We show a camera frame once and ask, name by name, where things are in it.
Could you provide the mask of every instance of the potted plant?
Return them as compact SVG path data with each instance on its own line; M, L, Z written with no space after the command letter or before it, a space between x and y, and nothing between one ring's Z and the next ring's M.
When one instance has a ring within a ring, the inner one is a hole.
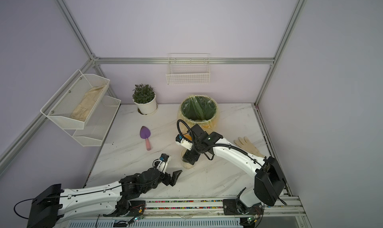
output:
M191 95L181 103L177 119L184 120L189 127L198 124L207 133L212 133L219 120L218 104L211 97ZM182 126L181 132L187 132L185 126Z
M156 93L151 86L136 85L133 91L133 102L138 106L141 114L149 115L157 110Z

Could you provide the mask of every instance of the aluminum frame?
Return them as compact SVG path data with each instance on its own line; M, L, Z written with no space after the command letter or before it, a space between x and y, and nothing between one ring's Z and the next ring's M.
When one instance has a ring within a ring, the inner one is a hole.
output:
M155 210L147 209L144 213L144 219L172 219L172 218L240 218L248 217L249 215L224 215L223 208L190 208L190 209L161 209L163 207L183 207L192 206L223 206L222 202L200 202L200 200L223 200L228 199L227 197L213 197L213 198L136 198L135 200L144 200L144 201L179 201L179 202L147 202L146 208L159 208ZM192 200L191 202L182 202L184 200ZM265 206L265 211L263 216L273 217L273 216L295 216L296 220L300 227L311 228L306 212L302 206L302 203L299 197L283 197L283 200L287 205L282 204L278 201L275 206L269 207ZM99 221L111 221L111 220L120 220L121 217L99 217ZM96 220L94 217L77 217L74 220ZM68 225L69 220L64 221L60 224L60 227Z
M179 60L200 61L201 58L177 58ZM100 57L95 59L96 64L168 64L175 58L168 57ZM274 64L271 57L213 57L209 58L210 64Z
M276 50L275 57L274 57L274 63L270 66L270 68L267 72L267 75L265 77L265 80L262 84L261 90L259 91L258 96L256 98L256 101L255 101L256 106L258 106L259 103L261 102L262 96L264 95L266 88L267 88L267 86L271 80L271 77L275 72L275 69L278 65L280 57L281 57L283 51L285 50L287 42L290 39L290 36L293 32L295 24L299 18L299 15L301 14L301 12L303 10L304 5L306 4L306 1L307 0L298 0L296 5L295 5L293 14L291 15L291 18L290 18L289 23L286 27L285 33L283 34L281 42L279 43L278 49Z
M265 142L267 143L268 149L270 154L272 154L273 157L277 158L277 155L275 153L275 149L272 145L271 139L269 137L269 134L267 132L266 126L264 124L261 111L259 110L259 103L262 99L262 96L265 93L265 90L271 80L271 77L273 73L275 72L275 69L278 65L278 62L280 60L280 57L287 45L287 42L291 36L291 33L294 29L294 26L299 18L299 15L305 5L307 0L298 0L294 11L291 15L290 21L286 27L285 33L281 39L281 42L278 46L278 49L275 53L274 58L210 58L209 62L211 64L270 64L269 71L265 77L265 80L262 84L261 90L258 93L258 96L256 98L256 101L254 103L254 111L256 114L257 121L259 123L259 126L261 127L261 131L263 133ZM84 35L82 34L79 25L74 19L73 14L71 13L67 3L65 0L55 0L58 8L60 9L61 13L63 14L65 20L70 25L70 28L73 30L74 35L78 39L79 43L81 44L82 48L84 49L85 53L88 55L89 60L84 64L84 66L81 68L82 72L86 72L90 67L94 67L96 72L99 76L105 77L105 74L103 73L100 64L167 64L169 63L169 58L99 58L97 57L89 47ZM71 83L74 82L73 79L68 79L68 81L62 86L56 93L55 97L58 98L61 96L62 92L66 91L66 88L71 85ZM113 92L112 88L109 87L108 89L109 94L117 98L115 93ZM5 172L6 168L9 166L9 164L12 162L12 160L15 158L15 156L21 151L21 149L24 147L24 145L28 142L28 140L36 133L37 129L40 128L40 126L45 121L46 117L39 113L39 115L26 127L26 129L18 136L18 138L8 147L8 149L0 156L0 176ZM287 191L291 195L291 191L288 186L286 186ZM302 225L309 225L307 216L300 216L300 218L297 218L298 223Z

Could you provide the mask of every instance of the white marble tabletop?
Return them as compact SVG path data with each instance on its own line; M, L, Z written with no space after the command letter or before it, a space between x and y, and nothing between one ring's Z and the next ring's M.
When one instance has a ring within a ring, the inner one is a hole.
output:
M247 136L266 156L269 156L254 110L249 103L219 104L221 117L216 131L233 143L239 136ZM136 105L121 105L105 140L104 146L90 174L86 187L108 184L127 175L142 173L162 153L172 156L166 172L182 170L174 187L159 184L140 197L235 197L244 187L252 187L254 178L229 161L215 156L209 161L204 155L191 169L182 166L181 150L175 143L179 105L159 105L152 116L142 116ZM146 150L139 131L142 126L151 130L152 149Z

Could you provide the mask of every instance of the white flower pot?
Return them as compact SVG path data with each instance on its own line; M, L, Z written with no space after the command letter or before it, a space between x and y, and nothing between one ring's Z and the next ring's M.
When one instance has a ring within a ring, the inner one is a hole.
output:
M157 110L156 95L154 95L153 100L148 103L137 103L134 100L133 102L138 106L138 109L140 109L143 115L154 113Z

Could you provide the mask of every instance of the black cable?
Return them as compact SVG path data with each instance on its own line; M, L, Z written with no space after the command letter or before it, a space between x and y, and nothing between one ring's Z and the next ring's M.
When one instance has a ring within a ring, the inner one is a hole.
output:
M204 153L204 155L205 155L210 161L212 161L213 158L214 158L214 155L211 157L211 159L208 157L208 155L207 155L206 153Z
M16 203L16 205L13 207L13 211L16 213L16 215L20 216L21 218L24 218L24 219L27 219L27 220L28 220L28 218L26 218L26 217L24 217L24 216L21 216L21 215L19 215L19 213L17 213L17 211L16 211L16 206L17 206L18 204L22 203L22 202L26 202L27 200L33 200L33 199L34 199L34 198L26 199L26 200L22 200L21 202Z
M262 216L261 216L261 218L259 219L259 223L258 223L256 226L254 226L254 228L258 227L259 224L261 224L261 221L262 221L262 218L263 218L264 213L265 213L265 203L264 203L263 208L262 208Z
M181 129L180 129L180 122L182 122L186 126L186 128L188 129L188 134L191 136L191 140L189 140L188 138L186 138L184 136L184 134L182 134ZM181 119L177 120L177 130L178 130L179 135L183 139L185 139L186 141L193 144L193 147L195 148L195 150L197 151L198 154L203 153L203 151L198 148L197 141L196 141L197 140L196 134L194 133L194 131L192 129L190 129L189 125L187 125L187 123L184 120L181 120Z
M287 205L287 203L284 200L282 200L281 198L278 197L278 200L280 200L284 205Z
M229 149L234 149L234 150L236 150L236 151L238 151L238 152L244 154L245 156L247 156L248 158L250 158L253 162L257 163L258 165L260 165L260 166L262 167L262 165L261 165L259 162L257 162L255 159L251 158L251 156L249 156L249 154L248 154L247 152L245 152L244 150L242 150L242 149L240 149L240 148L238 148L238 147L236 147L236 146L232 146L232 145L229 145L229 144L216 143L216 144L213 144L213 145L208 146L208 147L204 150L204 152L207 152L210 148L213 148L213 147L215 147L215 146L223 146L223 147L226 147L226 148L229 148Z
M99 215L97 216L97 220L96 220L96 228L97 228L97 222L98 222L98 219L100 218L100 215L101 215L101 214L99 214Z
M191 129L190 129L190 127L187 125L187 123L186 123L184 120L179 119L179 120L177 121L177 130L178 130L179 135L180 135L183 139L187 140L188 142L192 142L191 140L189 140L188 138L186 138L186 137L182 134L181 129L180 129L180 122L182 122L182 123L186 126L186 128L188 129L188 133L189 133L189 131L191 131Z
M154 163L155 163L156 161L163 162L163 161L161 161L160 159L154 160L153 163L152 163L153 168L155 168L155 167L154 167Z

